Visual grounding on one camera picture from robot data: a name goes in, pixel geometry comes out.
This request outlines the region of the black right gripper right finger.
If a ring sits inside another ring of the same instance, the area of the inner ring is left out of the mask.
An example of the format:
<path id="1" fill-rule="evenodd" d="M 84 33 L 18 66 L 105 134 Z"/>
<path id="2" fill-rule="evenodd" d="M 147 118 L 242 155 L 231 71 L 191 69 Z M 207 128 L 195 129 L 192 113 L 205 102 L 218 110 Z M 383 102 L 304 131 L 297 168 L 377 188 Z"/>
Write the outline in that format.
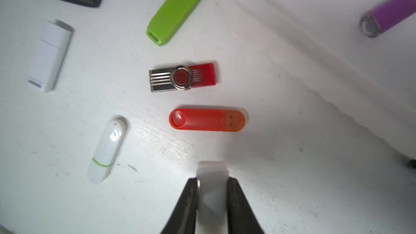
<path id="1" fill-rule="evenodd" d="M 236 178 L 227 180 L 227 228 L 229 234 L 264 234 Z"/>

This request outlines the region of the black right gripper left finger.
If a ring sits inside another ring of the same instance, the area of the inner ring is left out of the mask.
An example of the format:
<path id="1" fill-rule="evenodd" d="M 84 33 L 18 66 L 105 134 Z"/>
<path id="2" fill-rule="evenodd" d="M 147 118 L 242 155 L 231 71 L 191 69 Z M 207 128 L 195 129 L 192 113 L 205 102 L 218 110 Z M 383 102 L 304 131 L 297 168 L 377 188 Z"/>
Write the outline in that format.
<path id="1" fill-rule="evenodd" d="M 198 180 L 189 178 L 161 234 L 195 234 Z"/>

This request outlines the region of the white clear usb drive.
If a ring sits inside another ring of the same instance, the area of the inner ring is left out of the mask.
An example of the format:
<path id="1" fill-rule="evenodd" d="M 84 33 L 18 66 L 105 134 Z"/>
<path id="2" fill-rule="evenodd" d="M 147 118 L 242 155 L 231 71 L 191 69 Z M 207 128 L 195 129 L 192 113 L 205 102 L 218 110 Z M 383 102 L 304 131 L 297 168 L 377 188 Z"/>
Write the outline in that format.
<path id="1" fill-rule="evenodd" d="M 196 233 L 226 233 L 226 195 L 229 170 L 223 161 L 201 161 L 196 171 L 198 208 Z"/>

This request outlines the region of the white green-band usb drive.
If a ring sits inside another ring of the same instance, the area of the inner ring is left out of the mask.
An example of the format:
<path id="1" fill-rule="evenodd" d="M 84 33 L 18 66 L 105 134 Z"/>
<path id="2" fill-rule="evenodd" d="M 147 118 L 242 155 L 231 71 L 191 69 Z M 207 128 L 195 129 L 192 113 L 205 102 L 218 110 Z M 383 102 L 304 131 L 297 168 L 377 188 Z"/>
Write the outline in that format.
<path id="1" fill-rule="evenodd" d="M 110 175 L 126 132 L 127 125 L 120 118 L 106 124 L 87 170 L 90 182 L 100 184 Z"/>

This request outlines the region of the dark purple usb drive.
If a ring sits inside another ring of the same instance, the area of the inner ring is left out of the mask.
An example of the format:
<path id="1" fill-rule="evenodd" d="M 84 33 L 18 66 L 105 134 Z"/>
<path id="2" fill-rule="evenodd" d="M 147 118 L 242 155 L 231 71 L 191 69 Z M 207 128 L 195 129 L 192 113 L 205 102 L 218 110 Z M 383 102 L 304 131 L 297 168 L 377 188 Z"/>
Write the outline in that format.
<path id="1" fill-rule="evenodd" d="M 362 32 L 376 38 L 416 13 L 416 0 L 388 0 L 360 19 Z"/>

